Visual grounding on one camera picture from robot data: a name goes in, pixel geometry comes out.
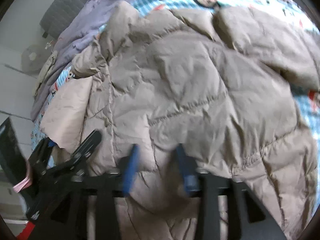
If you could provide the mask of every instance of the black metal clamp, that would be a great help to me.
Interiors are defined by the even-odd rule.
[[[29,240],[79,240],[87,237],[87,201],[95,195],[95,239],[120,240],[114,204],[115,197],[130,191],[139,161],[138,146],[133,145],[119,168],[110,173],[90,177],[86,160],[101,141],[101,133],[93,131],[62,165],[46,170],[40,179],[39,194],[27,217],[36,226]]]
[[[176,152],[186,193],[201,198],[195,240],[220,240],[219,195],[228,199],[228,239],[286,240],[269,211],[244,182],[199,169],[182,144]]]
[[[27,218],[36,225],[29,240],[86,240],[87,202],[92,195],[96,196],[95,239],[121,239],[114,198],[130,192],[139,148],[133,145],[116,171],[90,177],[86,161],[101,138],[99,131],[93,131],[70,160],[50,169],[49,139],[37,146],[29,159],[33,185],[21,192],[30,206]],[[189,197],[201,198],[195,240],[220,240],[219,195],[228,199],[228,239],[286,240],[271,214],[244,182],[200,170],[182,144],[176,148],[176,154],[185,192]],[[13,184],[25,176],[25,162],[9,119],[0,126],[0,163]],[[24,170],[12,172],[14,165]]]

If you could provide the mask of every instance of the blue patterned bed sheet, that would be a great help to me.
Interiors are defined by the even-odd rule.
[[[319,33],[318,29],[312,23],[312,21],[292,0],[133,0],[131,2],[131,5],[139,11],[141,16],[147,15],[152,10],[159,10],[163,8],[197,8],[214,12],[217,8],[224,6],[246,6],[268,12],[275,17],[293,24],[294,26]],[[100,33],[104,30],[105,26],[106,25],[101,26],[99,30]],[[61,72],[59,78],[53,86],[54,91],[52,91],[48,96],[47,106],[51,102],[55,92],[66,82],[70,70],[71,66]],[[317,144],[320,145],[320,110],[316,104],[317,94],[294,86],[292,86],[292,94],[296,102],[298,103],[303,118],[311,128],[314,139],[316,140]],[[44,111],[40,113],[38,118],[36,119],[35,127],[31,134],[33,149],[36,147],[39,141],[45,137],[45,134],[42,133],[39,129],[43,115]],[[320,149],[318,150],[318,165],[319,163]],[[315,210],[319,206],[319,204],[320,169],[318,169],[317,198]]]

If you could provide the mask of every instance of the wrinkled fabric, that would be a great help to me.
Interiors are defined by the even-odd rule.
[[[91,174],[116,167],[132,143],[140,146],[132,192],[116,200],[122,238],[193,239],[199,200],[178,193],[174,158],[183,143],[200,167],[243,179],[286,237],[296,239],[314,206],[317,148],[289,82],[318,90],[319,55],[308,34],[253,8],[214,16],[164,9],[139,18],[120,3],[73,69],[93,74],[78,120],[81,141],[102,132]],[[222,221],[226,211],[222,204]],[[227,224],[220,228],[227,239]]]
[[[41,86],[41,84],[43,83],[43,81],[50,75],[50,73],[52,71],[52,66],[54,65],[54,63],[57,60],[57,56],[58,56],[58,52],[55,50],[54,52],[52,52],[52,54],[50,55],[50,57],[44,63],[42,69],[40,70],[40,73],[37,77],[36,84],[32,90],[32,95],[34,97],[36,97],[38,95],[38,89]]]
[[[80,143],[91,86],[92,77],[69,80],[58,90],[40,123],[41,131],[69,153]]]
[[[82,52],[92,42],[99,28],[109,20],[119,1],[122,0],[88,0],[70,26],[61,33],[53,48],[59,52],[57,62],[39,87],[32,106],[30,115],[33,122],[39,113],[45,110],[50,88],[61,71],[68,67],[75,54]]]

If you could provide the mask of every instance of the metal bolt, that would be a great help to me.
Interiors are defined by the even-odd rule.
[[[112,168],[108,171],[109,174],[119,174],[120,171],[118,168]]]
[[[91,155],[91,152],[87,152],[84,157],[89,158],[89,156]]]
[[[71,181],[73,182],[82,182],[83,178],[82,176],[72,176]]]
[[[232,180],[234,182],[242,182],[241,178],[239,176],[232,176]]]
[[[204,168],[201,168],[201,167],[196,168],[196,172],[198,172],[200,174],[209,173],[207,170],[205,170]]]
[[[82,176],[83,174],[84,174],[84,170],[79,170],[79,171],[76,173],[77,176]]]
[[[31,219],[37,220],[39,217],[39,211],[37,211],[35,214],[32,215]]]
[[[73,157],[74,157],[74,158],[79,158],[79,157],[80,157],[80,153],[77,152]]]

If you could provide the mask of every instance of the quilted fabric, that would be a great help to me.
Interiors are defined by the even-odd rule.
[[[88,0],[54,0],[40,21],[40,26],[56,40],[71,24]]]
[[[288,239],[300,234],[316,195],[316,145],[287,81],[319,87],[320,51],[310,36],[257,9],[229,7],[214,16],[163,9],[140,18],[122,2],[90,46],[71,68],[83,77],[98,68],[88,105],[81,93],[71,108],[59,108],[69,104],[63,91],[77,96],[82,87],[79,79],[68,82],[41,128],[66,139],[74,132],[69,122],[83,123],[82,140],[99,129],[103,139],[88,163],[92,174],[115,167],[139,144],[130,197],[117,203],[123,239],[193,239],[197,203],[176,193],[178,143],[208,171],[244,179]],[[66,120],[66,111],[83,104],[84,120]],[[55,113],[46,117],[49,109]],[[222,228],[221,239],[225,233]]]
[[[247,1],[246,0],[228,0],[228,1],[225,1],[225,3],[230,4],[232,1],[238,5],[245,5],[244,3],[248,2],[249,0],[247,0]],[[308,17],[305,15],[304,12],[302,12],[299,8],[296,7],[297,5],[293,1],[291,3],[295,7],[296,10],[299,10],[299,13],[295,13],[293,11],[293,9],[288,8],[286,3],[282,2],[282,1],[279,1],[279,0],[278,1],[274,0],[274,1],[275,1],[275,4],[277,3],[278,7],[275,4],[274,4],[274,6],[268,5],[269,7],[272,7],[272,9],[274,9],[273,15],[275,14],[275,12],[277,12],[277,17],[279,17],[282,20],[285,20],[287,22],[290,22],[293,25],[298,26],[298,27],[301,27],[300,20],[302,19],[301,22],[303,23],[302,27],[304,29],[313,29],[314,28],[313,23],[310,24],[310,20],[308,19]],[[174,8],[195,8],[196,7],[199,9],[206,9],[206,10],[213,11],[213,9],[203,8],[199,5],[197,5],[194,2],[194,0],[132,0],[131,5],[134,6],[139,11],[141,16],[147,15],[152,10],[161,9],[161,8],[174,9]],[[286,7],[285,10],[289,10],[289,11],[291,11],[291,13],[286,14],[286,15],[283,14],[281,17],[281,15],[280,15],[280,13],[282,12],[281,6],[284,8]],[[289,16],[292,13],[294,13],[294,17],[289,18]],[[105,28],[105,25],[103,25],[99,31],[102,32],[104,30],[104,28]],[[319,39],[319,36],[314,35],[314,39],[315,40]],[[68,67],[66,70],[62,71],[59,78],[55,82],[54,87],[59,88],[60,86],[62,86],[62,84],[64,84],[70,69],[71,69],[71,66]],[[319,107],[316,106],[315,110],[314,110],[314,107],[312,107],[312,99],[308,96],[309,95],[308,90],[302,90],[301,88],[297,88],[297,87],[293,87],[293,86],[292,86],[292,88],[293,88],[292,93],[294,95],[295,100],[298,103],[298,107],[301,111],[301,114],[302,114],[304,120],[307,122],[310,129],[312,130],[312,134],[313,134],[314,139],[318,142],[318,145],[320,145],[320,125],[319,125],[320,124],[320,110],[319,110]],[[50,103],[52,97],[53,97],[53,95],[52,95],[52,93],[50,93],[50,95],[48,96],[46,107]],[[38,115],[37,119],[35,120],[35,127],[32,131],[32,134],[31,134],[33,149],[36,147],[36,145],[39,143],[39,141],[45,137],[45,134],[39,130],[39,125],[40,125],[40,122],[42,120],[43,115],[44,115],[44,111],[41,112]],[[318,163],[320,163],[320,151],[318,151]],[[319,182],[320,182],[320,172],[318,172],[317,198],[316,198],[315,210],[320,204],[320,183]]]

